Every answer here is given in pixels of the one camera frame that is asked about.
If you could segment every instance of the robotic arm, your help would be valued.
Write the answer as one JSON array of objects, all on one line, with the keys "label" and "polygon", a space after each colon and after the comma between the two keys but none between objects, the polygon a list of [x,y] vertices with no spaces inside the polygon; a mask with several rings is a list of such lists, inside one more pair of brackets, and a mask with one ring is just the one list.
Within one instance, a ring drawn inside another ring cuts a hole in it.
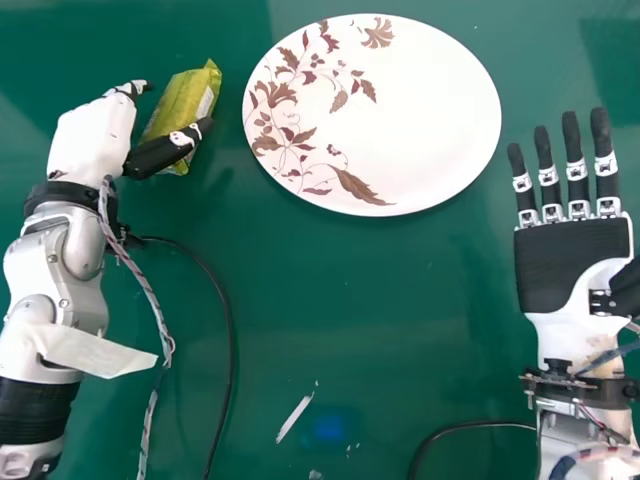
[{"label": "robotic arm", "polygon": [[[25,202],[20,237],[5,254],[11,304],[0,334],[0,480],[44,479],[53,471],[82,380],[78,370],[47,362],[25,328],[56,324],[106,333],[101,182],[151,176],[189,153],[212,126],[203,118],[131,150],[136,100],[150,88],[134,80],[60,117],[48,181]],[[109,223],[119,232],[115,198],[109,208]]]},{"label": "robotic arm", "polygon": [[521,376],[537,413],[539,479],[640,478],[629,404],[638,381],[625,376],[617,335],[640,314],[640,268],[633,225],[619,194],[607,113],[591,113],[597,198],[574,112],[562,118],[569,203],[565,214],[547,130],[537,127],[541,214],[520,147],[508,156],[519,225],[514,233],[520,307],[538,335],[538,365]]}]

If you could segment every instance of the black fingertip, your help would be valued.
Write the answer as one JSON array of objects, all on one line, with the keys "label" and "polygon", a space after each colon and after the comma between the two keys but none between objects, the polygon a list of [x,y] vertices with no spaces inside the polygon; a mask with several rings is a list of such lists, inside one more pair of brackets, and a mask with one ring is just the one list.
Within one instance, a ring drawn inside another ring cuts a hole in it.
[{"label": "black fingertip", "polygon": [[198,128],[200,129],[200,133],[204,135],[209,130],[211,130],[211,127],[213,127],[213,118],[204,117],[198,120],[196,123],[198,124]]},{"label": "black fingertip", "polygon": [[522,155],[522,150],[520,150],[520,145],[517,143],[510,144],[507,147],[507,156],[509,157],[514,177],[519,177],[527,173],[527,167],[524,164],[524,156]]},{"label": "black fingertip", "polygon": [[551,141],[549,140],[547,129],[543,126],[536,127],[533,131],[533,141],[536,145],[536,151],[538,152],[540,168],[551,168],[553,166],[553,159],[551,158]]},{"label": "black fingertip", "polygon": [[591,110],[591,133],[596,150],[596,157],[606,157],[613,151],[611,144],[611,124],[604,107]]},{"label": "black fingertip", "polygon": [[562,114],[562,134],[564,145],[567,149],[567,162],[573,163],[582,159],[582,141],[580,139],[580,126],[576,112]]}]

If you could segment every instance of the green tabletop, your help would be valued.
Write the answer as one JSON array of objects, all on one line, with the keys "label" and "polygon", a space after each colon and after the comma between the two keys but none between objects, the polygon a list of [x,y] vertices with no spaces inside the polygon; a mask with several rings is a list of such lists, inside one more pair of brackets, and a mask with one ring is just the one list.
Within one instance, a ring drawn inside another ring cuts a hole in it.
[{"label": "green tabletop", "polygon": [[[261,56],[301,26],[362,11],[457,38],[500,94],[494,159],[464,192],[422,213],[368,219],[317,208],[276,185],[245,141],[241,99]],[[533,128],[546,124],[562,159],[562,112],[575,109],[586,133],[590,109],[606,105],[625,206],[637,217],[639,41],[640,8],[625,0],[2,0],[0,245],[19,234],[22,201],[44,180],[62,112],[132,78],[163,86],[211,57],[224,74],[217,123],[192,172],[119,182],[123,221],[203,252],[231,298],[239,376],[211,478],[305,480],[315,470],[324,480],[402,479],[417,443],[443,424],[533,421],[517,375],[536,361],[536,335],[515,295],[505,148],[521,142],[533,160]],[[161,90],[140,101],[140,126]],[[178,344],[148,478],[199,479],[227,382],[221,305],[179,254],[154,246],[136,259]],[[144,295],[108,263],[108,337],[159,353]],[[4,283],[0,299],[8,304]],[[154,378],[87,379],[52,477],[135,478]],[[314,390],[277,445],[284,420]],[[532,479],[535,459],[531,432],[464,432],[434,447],[421,478]]]}]

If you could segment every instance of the small white debris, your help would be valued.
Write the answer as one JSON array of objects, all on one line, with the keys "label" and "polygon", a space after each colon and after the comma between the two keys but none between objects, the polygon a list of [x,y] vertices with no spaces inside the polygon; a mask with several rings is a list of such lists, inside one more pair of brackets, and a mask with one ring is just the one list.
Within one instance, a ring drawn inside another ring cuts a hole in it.
[{"label": "small white debris", "polygon": [[307,395],[302,400],[300,400],[300,403],[298,404],[298,406],[295,408],[293,412],[291,412],[291,415],[289,415],[289,418],[287,418],[287,420],[282,424],[282,428],[280,428],[280,432],[276,437],[276,443],[280,443],[282,439],[285,437],[285,435],[289,433],[289,430],[291,430],[291,427],[293,427],[293,424],[296,423],[296,420],[298,420],[298,417],[302,415],[302,412],[304,412],[304,409],[307,408],[307,406],[309,405],[309,403],[311,402],[311,399],[315,394],[316,393],[313,392],[311,396]]}]

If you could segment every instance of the green snack package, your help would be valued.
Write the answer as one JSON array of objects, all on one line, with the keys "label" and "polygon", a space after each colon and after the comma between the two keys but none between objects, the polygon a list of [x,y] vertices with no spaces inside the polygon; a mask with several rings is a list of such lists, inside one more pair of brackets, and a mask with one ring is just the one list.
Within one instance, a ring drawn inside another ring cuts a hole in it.
[{"label": "green snack package", "polygon": [[[151,115],[140,143],[168,135],[190,123],[210,116],[218,100],[222,72],[213,60],[207,60],[203,68],[176,73],[165,88],[158,106]],[[186,175],[195,150],[165,168],[160,173]]]}]

